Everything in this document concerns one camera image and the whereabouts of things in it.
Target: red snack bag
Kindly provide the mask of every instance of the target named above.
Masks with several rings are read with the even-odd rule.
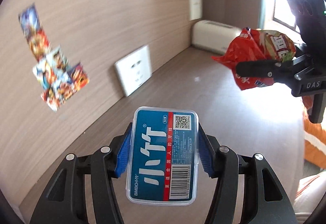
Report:
[[[274,83],[273,78],[240,77],[235,66],[241,61],[276,59],[280,62],[292,60],[295,46],[285,34],[270,30],[244,28],[240,36],[229,45],[224,56],[212,57],[232,70],[236,84],[241,90],[265,87]]]

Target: photo collage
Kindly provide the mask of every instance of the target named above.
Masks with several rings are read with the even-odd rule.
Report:
[[[45,90],[41,98],[56,112],[66,100],[89,83],[88,76],[80,63],[72,67],[69,65],[61,46],[52,49],[34,4],[18,18],[24,37],[37,60],[33,73]]]

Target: screw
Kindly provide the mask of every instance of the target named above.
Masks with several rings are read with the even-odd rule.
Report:
[[[109,152],[111,149],[110,149],[110,147],[108,147],[108,146],[104,146],[104,147],[102,147],[101,148],[101,152],[103,152],[103,153],[107,153],[107,152]]]
[[[71,153],[71,154],[68,154],[67,156],[66,156],[66,159],[68,160],[68,161],[71,161],[71,160],[73,160],[74,159],[74,155]]]
[[[296,74],[294,78],[296,78],[298,81],[301,81],[301,77],[298,74]]]
[[[262,154],[260,154],[260,153],[257,153],[257,154],[255,154],[255,158],[257,160],[261,161],[262,159],[264,159],[264,156]]]
[[[219,148],[219,150],[220,150],[220,152],[224,152],[224,153],[226,153],[226,152],[229,151],[229,148],[226,147],[226,146],[221,146],[221,147]]]

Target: clear plastic case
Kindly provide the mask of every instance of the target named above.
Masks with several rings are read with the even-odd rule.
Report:
[[[140,107],[134,114],[127,197],[152,205],[189,205],[196,198],[198,115],[192,110]]]

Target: white outlet plate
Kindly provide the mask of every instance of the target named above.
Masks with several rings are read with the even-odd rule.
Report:
[[[203,16],[202,0],[189,0],[190,21]]]
[[[124,94],[129,96],[152,76],[148,45],[143,46],[115,63]]]

